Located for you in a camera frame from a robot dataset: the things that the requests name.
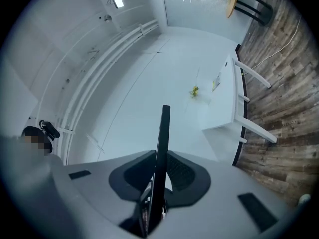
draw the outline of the table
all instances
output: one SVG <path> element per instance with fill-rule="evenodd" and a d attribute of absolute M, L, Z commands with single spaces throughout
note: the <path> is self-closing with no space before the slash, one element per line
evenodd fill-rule
<path fill-rule="evenodd" d="M 239 0 L 227 0 L 227 8 L 226 8 L 226 16 L 227 18 L 229 18 L 232 13 L 234 12 L 234 10 L 237 10 L 247 16 L 249 16 L 250 18 L 252 18 L 253 20 L 257 21 L 261 26 L 266 26 L 272 19 L 273 17 L 273 8 L 261 1 L 261 0 L 255 0 L 258 3 L 260 3 L 263 7 L 261 9 L 261 11 L 258 11 L 256 9 L 254 9 L 253 7 L 247 5 L 246 3 L 239 1 Z M 248 8 L 249 10 L 253 11 L 257 17 L 251 13 L 249 13 L 246 10 L 243 10 L 242 8 L 236 7 L 236 4 L 240 4 L 243 7 Z"/>
<path fill-rule="evenodd" d="M 219 128 L 230 123 L 238 123 L 248 130 L 251 130 L 252 132 L 263 137 L 264 139 L 272 143 L 276 143 L 277 138 L 275 136 L 243 116 L 238 115 L 239 100 L 243 100 L 244 102 L 249 102 L 250 100 L 248 97 L 238 92 L 238 82 L 242 79 L 238 79 L 236 76 L 235 70 L 240 70 L 236 66 L 250 73 L 253 77 L 262 82 L 267 88 L 270 88 L 270 83 L 267 82 L 262 76 L 245 64 L 235 60 L 234 58 L 231 58 L 230 55 L 228 55 L 220 70 L 220 84 L 217 86 L 217 88 L 214 91 L 211 91 L 213 79 L 202 82 L 199 86 L 200 90 L 204 90 L 206 92 L 208 89 L 210 89 L 210 93 L 208 93 L 210 102 L 206 107 L 206 110 L 200 114 L 202 130 Z M 239 138 L 239 140 L 243 143 L 247 142 L 243 138 Z"/>

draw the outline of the cord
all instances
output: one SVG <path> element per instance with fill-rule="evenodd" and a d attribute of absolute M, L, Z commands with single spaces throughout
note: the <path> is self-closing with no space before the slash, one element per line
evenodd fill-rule
<path fill-rule="evenodd" d="M 267 59 L 271 58 L 272 56 L 276 55 L 278 52 L 281 52 L 284 48 L 287 47 L 287 45 L 288 45 L 289 43 L 291 43 L 291 41 L 293 40 L 294 36 L 295 36 L 296 33 L 297 33 L 300 20 L 301 20 L 301 16 L 300 16 L 300 18 L 299 18 L 299 21 L 298 21 L 298 24 L 297 24 L 297 27 L 296 27 L 296 31 L 295 31 L 293 37 L 291 37 L 290 41 L 289 41 L 284 47 L 282 47 L 279 51 L 277 51 L 277 52 L 275 52 L 273 55 L 271 55 L 271 56 L 265 58 L 265 59 L 264 59 L 263 61 L 261 61 L 258 65 L 254 66 L 252 69 L 254 69 L 254 68 L 256 68 L 257 66 L 259 66 L 259 65 L 260 65 L 261 63 L 263 63 L 265 60 L 267 60 Z"/>

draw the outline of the white table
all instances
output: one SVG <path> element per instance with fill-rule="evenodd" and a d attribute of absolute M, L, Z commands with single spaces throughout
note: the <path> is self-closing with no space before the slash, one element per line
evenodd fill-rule
<path fill-rule="evenodd" d="M 201 80 L 199 83 L 199 91 L 210 99 L 209 104 L 200 114 L 199 121 L 202 130 L 219 128 L 230 123 L 238 123 L 264 139 L 276 143 L 277 138 L 275 136 L 238 114 L 239 100 L 242 99 L 249 102 L 249 98 L 238 92 L 238 81 L 242 79 L 238 79 L 238 74 L 236 74 L 235 70 L 239 70 L 239 68 L 236 66 L 250 73 L 267 88 L 270 88 L 269 82 L 258 73 L 228 56 L 220 70 L 220 84 L 214 91 L 212 91 L 213 79 Z M 243 143 L 247 142 L 247 140 L 241 137 L 239 141 Z"/>

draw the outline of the black baseboard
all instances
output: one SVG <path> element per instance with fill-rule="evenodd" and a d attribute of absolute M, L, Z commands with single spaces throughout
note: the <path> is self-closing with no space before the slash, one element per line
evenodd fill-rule
<path fill-rule="evenodd" d="M 238 55 L 238 52 L 239 52 L 239 49 L 240 49 L 241 45 L 238 44 L 236 49 L 235 49 L 235 52 L 236 52 L 236 55 L 237 55 L 237 59 L 238 61 L 240 61 L 240 58 L 239 58 L 239 55 Z M 242 80 L 243 80 L 243 88 L 244 88 L 244 95 L 247 96 L 247 89 L 246 89 L 246 81 L 245 81 L 245 75 L 244 75 L 244 71 L 243 69 L 240 68 L 240 71 L 241 71 L 241 77 L 242 77 Z M 244 102 L 244 118 L 247 118 L 247 102 Z M 240 134 L 240 137 L 241 138 L 244 138 L 245 137 L 245 132 L 246 132 L 246 129 L 244 127 L 242 127 L 241 129 L 241 134 Z M 237 151 L 236 151 L 236 155 L 235 155 L 235 158 L 234 158 L 234 161 L 233 161 L 233 165 L 235 166 L 237 164 L 237 161 L 239 159 L 239 155 L 241 153 L 241 149 L 243 147 L 243 143 L 240 142 L 238 144 L 238 148 L 237 148 Z"/>

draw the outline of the person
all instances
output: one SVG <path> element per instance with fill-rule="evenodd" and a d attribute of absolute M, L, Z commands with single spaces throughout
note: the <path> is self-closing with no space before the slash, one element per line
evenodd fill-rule
<path fill-rule="evenodd" d="M 48 155 L 53 151 L 50 140 L 39 128 L 27 126 L 23 130 L 21 137 L 23 142 L 31 143 L 32 149 L 44 151 L 44 155 Z"/>

